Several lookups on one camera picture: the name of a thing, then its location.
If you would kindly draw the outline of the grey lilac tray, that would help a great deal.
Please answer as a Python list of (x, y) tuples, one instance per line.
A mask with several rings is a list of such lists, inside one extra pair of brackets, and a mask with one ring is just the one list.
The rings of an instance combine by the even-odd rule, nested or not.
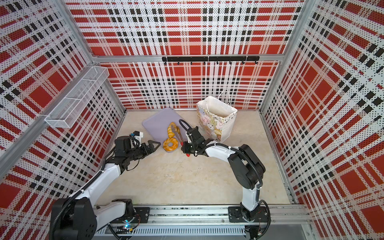
[(185, 142), (187, 140), (186, 130), (179, 123), (179, 120), (182, 119), (183, 118), (178, 115), (174, 110), (170, 108), (165, 108), (144, 120), (142, 122), (142, 125), (151, 135), (153, 141), (161, 142), (160, 147), (163, 149), (163, 142), (167, 138), (169, 138), (167, 128), (171, 122), (174, 122), (180, 128), (183, 141)]

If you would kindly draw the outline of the ring doughnut bread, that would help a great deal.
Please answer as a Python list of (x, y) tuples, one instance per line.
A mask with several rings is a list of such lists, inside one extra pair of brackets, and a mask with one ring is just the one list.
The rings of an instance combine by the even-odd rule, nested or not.
[(179, 141), (176, 138), (167, 138), (163, 142), (163, 149), (170, 153), (175, 151), (179, 147)]

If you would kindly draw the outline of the croissant shaped bread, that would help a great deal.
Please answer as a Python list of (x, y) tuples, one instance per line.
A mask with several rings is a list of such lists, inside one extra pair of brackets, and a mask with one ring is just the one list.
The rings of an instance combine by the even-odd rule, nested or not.
[(181, 136), (180, 128), (174, 123), (171, 122), (167, 128), (169, 138), (178, 138)]

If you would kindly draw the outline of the cartoon animal paper bag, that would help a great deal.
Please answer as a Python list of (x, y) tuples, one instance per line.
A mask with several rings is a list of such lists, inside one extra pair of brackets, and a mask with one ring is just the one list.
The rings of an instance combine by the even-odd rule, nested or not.
[(208, 137), (219, 143), (230, 137), (238, 110), (231, 106), (228, 90), (218, 97), (208, 96), (197, 102), (196, 108), (200, 126)]

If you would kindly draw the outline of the red handled metal tongs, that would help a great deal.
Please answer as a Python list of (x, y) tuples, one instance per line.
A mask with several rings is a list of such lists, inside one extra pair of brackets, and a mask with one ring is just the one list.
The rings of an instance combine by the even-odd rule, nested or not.
[(174, 133), (175, 138), (178, 140), (179, 144), (181, 146), (183, 146), (184, 145), (184, 141), (183, 141), (183, 138), (182, 138), (181, 131), (180, 131), (179, 127), (175, 123), (171, 123), (171, 130)]

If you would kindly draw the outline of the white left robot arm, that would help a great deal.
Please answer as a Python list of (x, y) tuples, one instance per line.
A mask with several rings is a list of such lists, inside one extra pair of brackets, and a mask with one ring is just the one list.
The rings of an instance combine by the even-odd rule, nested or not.
[(114, 200), (95, 209), (95, 204), (109, 185), (129, 170), (132, 161), (139, 162), (154, 153), (160, 142), (142, 143), (143, 134), (135, 131), (115, 139), (115, 146), (107, 154), (101, 169), (84, 186), (67, 198), (54, 202), (49, 230), (50, 240), (90, 240), (110, 222), (133, 218), (135, 210), (130, 199)]

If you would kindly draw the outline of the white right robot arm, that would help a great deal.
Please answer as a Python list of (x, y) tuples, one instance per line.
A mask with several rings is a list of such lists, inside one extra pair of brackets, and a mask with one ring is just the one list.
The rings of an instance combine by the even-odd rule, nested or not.
[(188, 140), (182, 146), (184, 154), (216, 158), (229, 163), (236, 180), (243, 188), (240, 209), (235, 217), (250, 223), (258, 220), (269, 222), (271, 213), (268, 204), (260, 199), (266, 168), (250, 146), (243, 144), (240, 147), (231, 147), (212, 139), (206, 140), (198, 127), (188, 126), (185, 130)]

